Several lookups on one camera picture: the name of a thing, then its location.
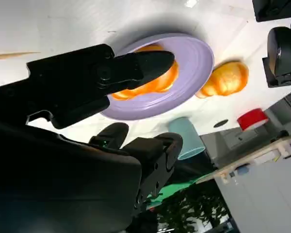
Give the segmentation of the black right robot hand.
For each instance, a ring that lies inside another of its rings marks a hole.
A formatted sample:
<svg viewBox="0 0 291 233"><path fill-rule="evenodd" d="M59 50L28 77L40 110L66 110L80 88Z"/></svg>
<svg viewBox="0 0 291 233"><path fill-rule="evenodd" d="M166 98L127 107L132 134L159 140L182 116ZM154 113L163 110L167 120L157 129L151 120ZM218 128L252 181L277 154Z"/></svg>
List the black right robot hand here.
<svg viewBox="0 0 291 233"><path fill-rule="evenodd" d="M169 51L115 56L100 44L27 64L28 78L0 86L0 233L117 233L174 171L177 133L138 137L125 123L88 143L29 126L44 118L63 129L109 107L112 93L167 72Z"/></svg>

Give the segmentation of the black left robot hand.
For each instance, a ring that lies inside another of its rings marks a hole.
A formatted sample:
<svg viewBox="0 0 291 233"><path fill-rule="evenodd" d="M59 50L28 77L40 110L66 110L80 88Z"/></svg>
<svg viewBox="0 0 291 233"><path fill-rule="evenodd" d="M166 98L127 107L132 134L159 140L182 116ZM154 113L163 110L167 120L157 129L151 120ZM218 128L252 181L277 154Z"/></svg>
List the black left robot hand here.
<svg viewBox="0 0 291 233"><path fill-rule="evenodd" d="M252 0L257 22L291 17L291 0Z"/></svg>

